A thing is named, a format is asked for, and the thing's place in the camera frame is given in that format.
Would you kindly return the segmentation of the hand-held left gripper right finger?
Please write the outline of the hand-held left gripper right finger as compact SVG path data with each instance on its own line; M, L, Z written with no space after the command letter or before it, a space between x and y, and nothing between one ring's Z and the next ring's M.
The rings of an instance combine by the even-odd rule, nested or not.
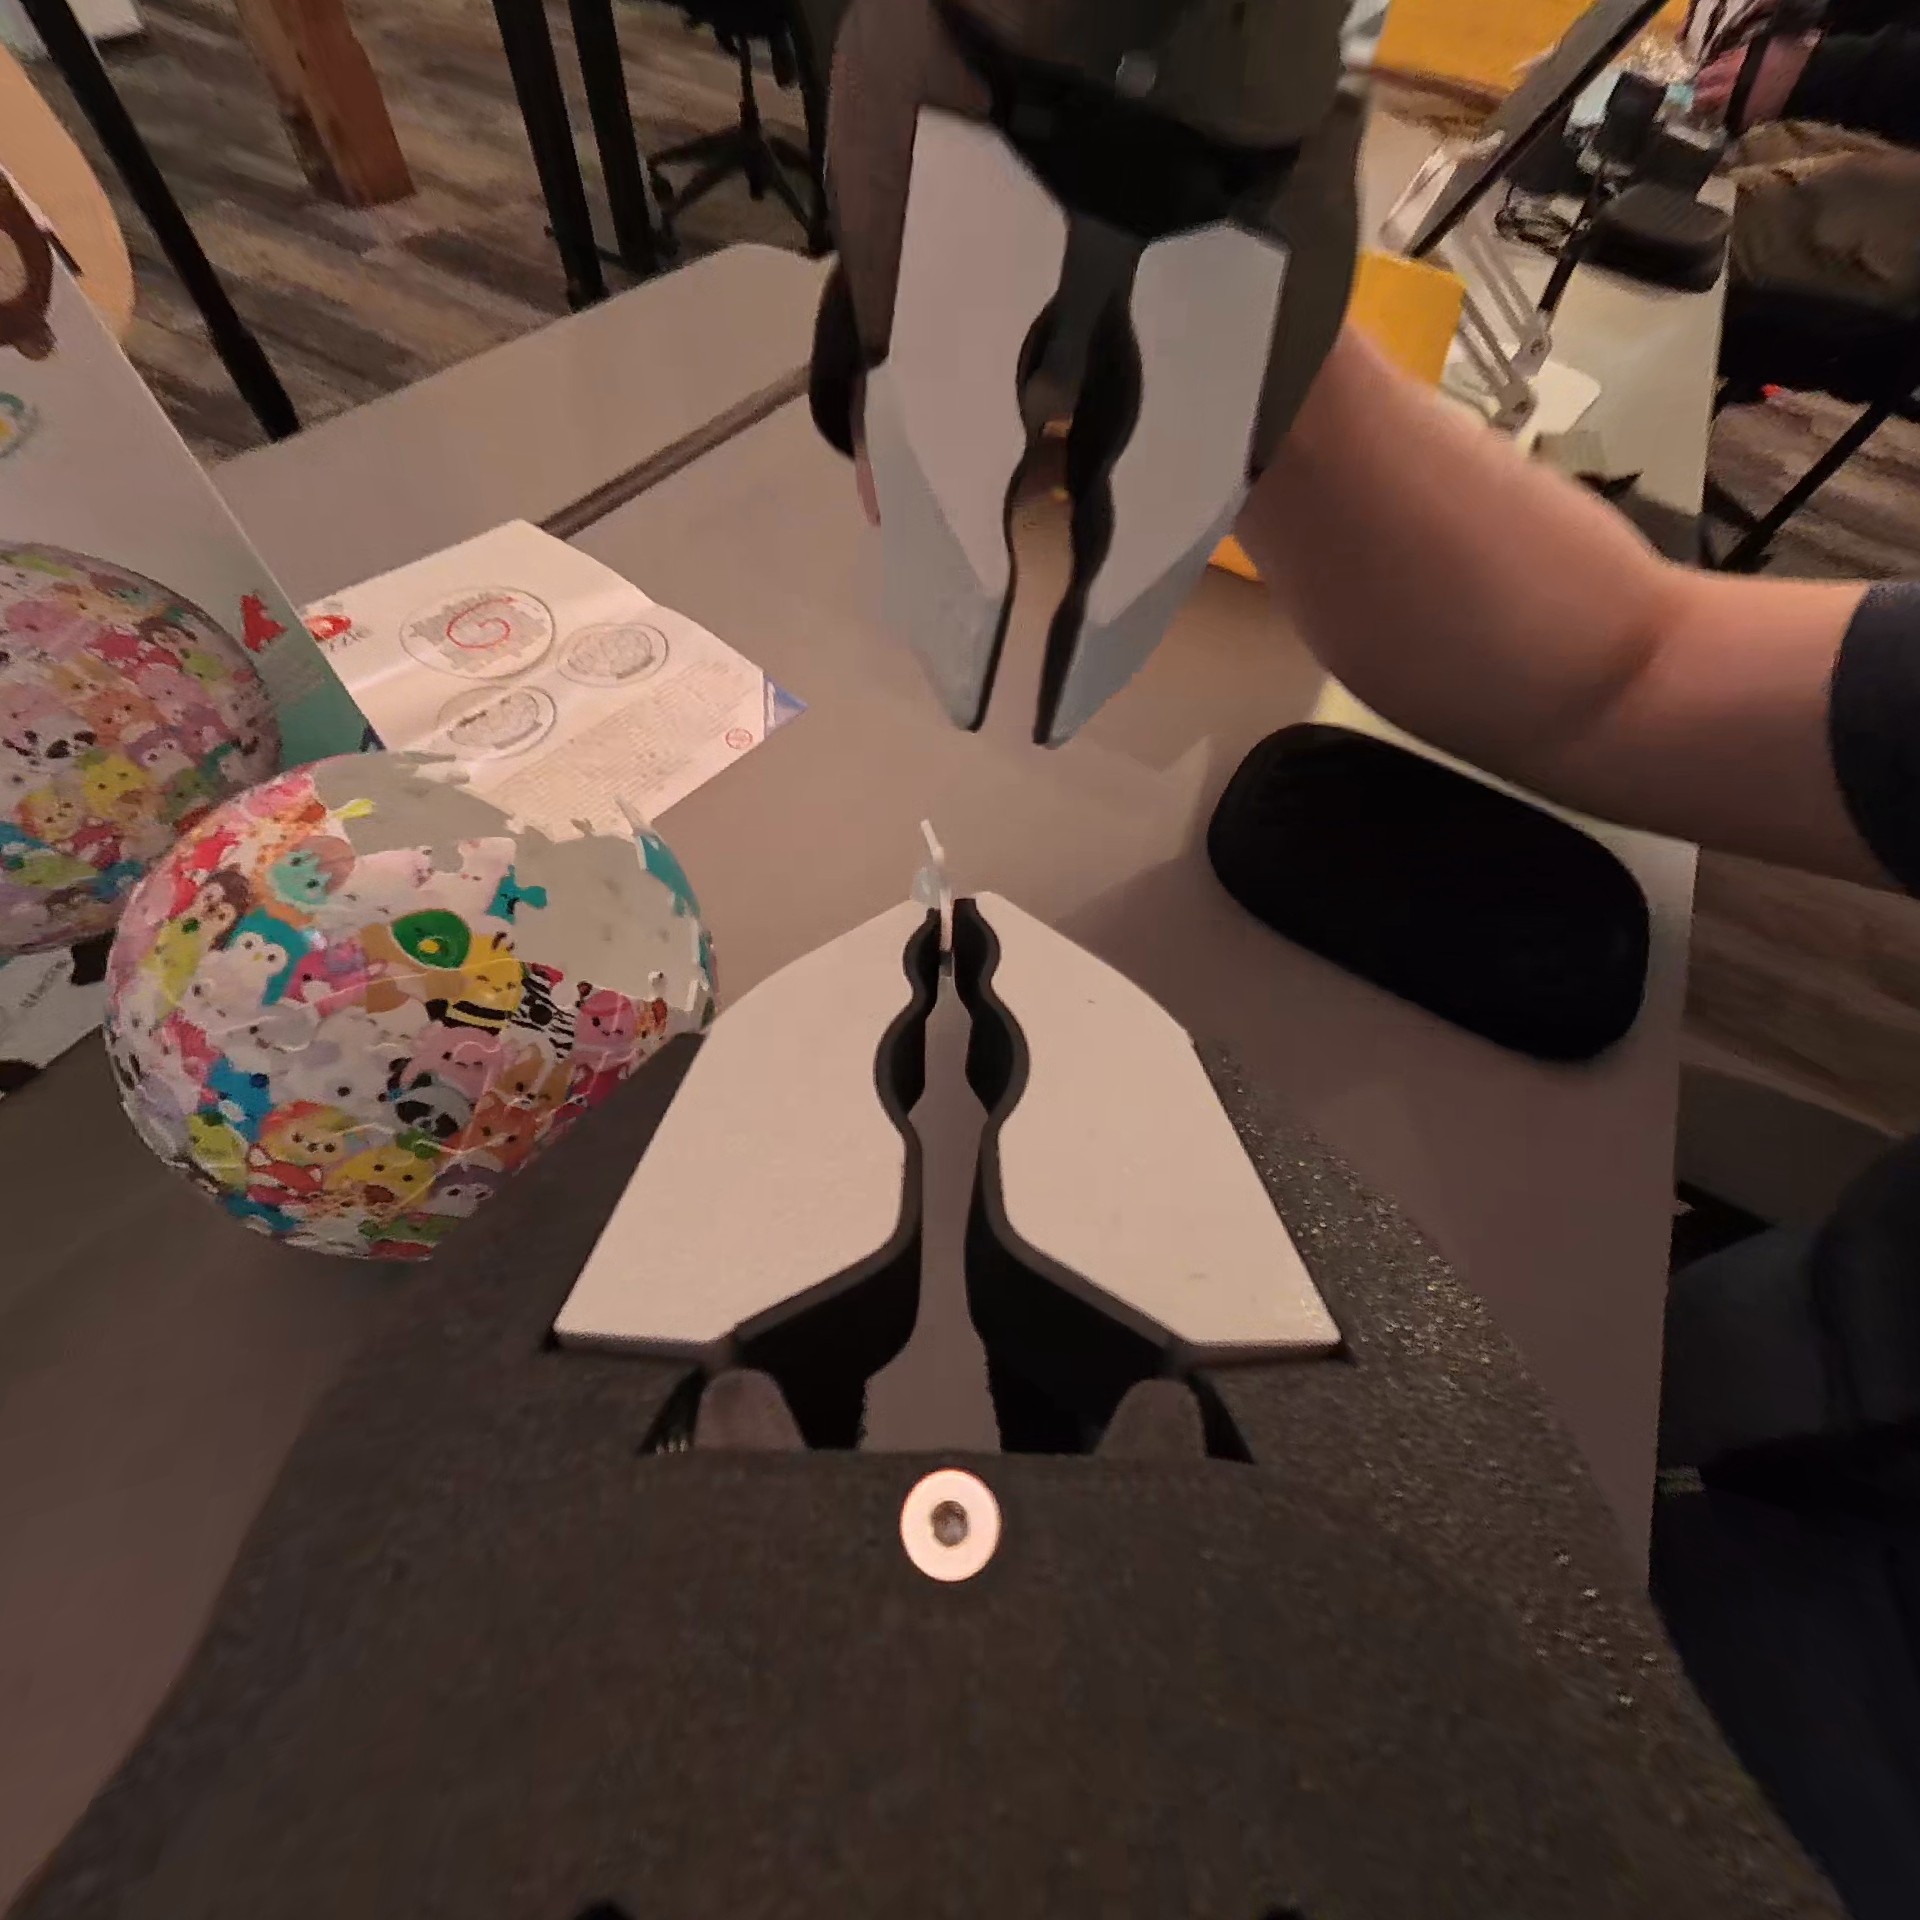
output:
M1022 910L954 904L990 1247L1173 1364L1325 1358L1341 1327L1199 1047L1130 976Z

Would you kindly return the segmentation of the printed puzzle box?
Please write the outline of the printed puzzle box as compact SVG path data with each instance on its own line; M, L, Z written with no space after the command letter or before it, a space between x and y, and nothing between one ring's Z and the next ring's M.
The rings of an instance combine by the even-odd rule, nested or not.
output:
M97 1030L112 933L181 832L377 733L13 175L2 235L13 1095Z

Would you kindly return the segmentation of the person's dark blue shirt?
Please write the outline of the person's dark blue shirt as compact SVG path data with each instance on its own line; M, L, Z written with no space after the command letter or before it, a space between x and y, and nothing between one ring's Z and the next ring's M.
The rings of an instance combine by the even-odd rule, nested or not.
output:
M1877 582L1837 653L1831 768L1851 825L1918 895L1918 582Z

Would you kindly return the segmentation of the person's dark trousers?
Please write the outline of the person's dark trousers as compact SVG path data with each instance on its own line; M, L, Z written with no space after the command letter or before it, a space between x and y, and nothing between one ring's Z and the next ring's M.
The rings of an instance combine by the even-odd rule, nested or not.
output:
M1851 1916L1918 1916L1918 1143L1670 1284L1648 1576Z

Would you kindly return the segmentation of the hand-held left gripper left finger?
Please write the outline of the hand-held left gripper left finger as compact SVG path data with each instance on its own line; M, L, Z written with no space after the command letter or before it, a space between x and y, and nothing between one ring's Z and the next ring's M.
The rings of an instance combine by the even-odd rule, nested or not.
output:
M906 1215L881 1044L921 993L904 900L736 998L701 1044L553 1323L570 1350L718 1360Z

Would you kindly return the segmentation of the person's right forearm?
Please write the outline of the person's right forearm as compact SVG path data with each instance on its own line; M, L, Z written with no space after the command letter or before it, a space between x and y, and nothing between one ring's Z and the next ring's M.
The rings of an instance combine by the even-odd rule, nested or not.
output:
M1422 743L1600 822L1903 891L1830 744L1873 582L1670 563L1353 327L1240 540L1318 663Z

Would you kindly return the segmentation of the black wrist rest pad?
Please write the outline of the black wrist rest pad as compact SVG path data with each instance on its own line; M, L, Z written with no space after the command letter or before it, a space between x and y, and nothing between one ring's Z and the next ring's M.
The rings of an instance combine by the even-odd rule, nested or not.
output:
M1650 913L1622 857L1379 736L1297 724L1259 740L1208 860L1282 939L1522 1057L1591 1062L1641 1015Z

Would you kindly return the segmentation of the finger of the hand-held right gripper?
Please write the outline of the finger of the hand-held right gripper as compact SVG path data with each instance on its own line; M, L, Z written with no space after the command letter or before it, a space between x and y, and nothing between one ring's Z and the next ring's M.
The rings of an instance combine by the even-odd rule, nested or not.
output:
M1098 320L1070 431L1072 576L1035 740L1064 747L1139 675L1249 486L1289 254L1235 224L1149 241Z
M981 728L997 678L1032 440L1022 368L1066 252L1066 209L995 125L920 111L866 449L888 616L965 731Z

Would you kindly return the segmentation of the wooden post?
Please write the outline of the wooden post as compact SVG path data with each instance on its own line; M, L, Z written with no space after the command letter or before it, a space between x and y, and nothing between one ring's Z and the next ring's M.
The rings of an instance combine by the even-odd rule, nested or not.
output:
M237 3L307 180L326 201L382 208L416 195L346 3Z

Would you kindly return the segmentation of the white paper leaflet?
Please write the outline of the white paper leaflet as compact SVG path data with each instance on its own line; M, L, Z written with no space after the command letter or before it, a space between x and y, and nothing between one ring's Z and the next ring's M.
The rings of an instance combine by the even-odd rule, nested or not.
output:
M510 518L304 605L377 740L555 836L627 832L805 701L576 544Z

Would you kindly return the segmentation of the colourful puzzle ball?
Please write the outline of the colourful puzzle ball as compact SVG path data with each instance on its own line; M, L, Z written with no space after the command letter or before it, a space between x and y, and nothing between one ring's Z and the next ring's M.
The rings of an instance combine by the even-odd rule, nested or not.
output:
M714 937L633 807L549 832L456 759L320 759L135 886L104 1032L157 1159L255 1235L422 1261L715 1015Z

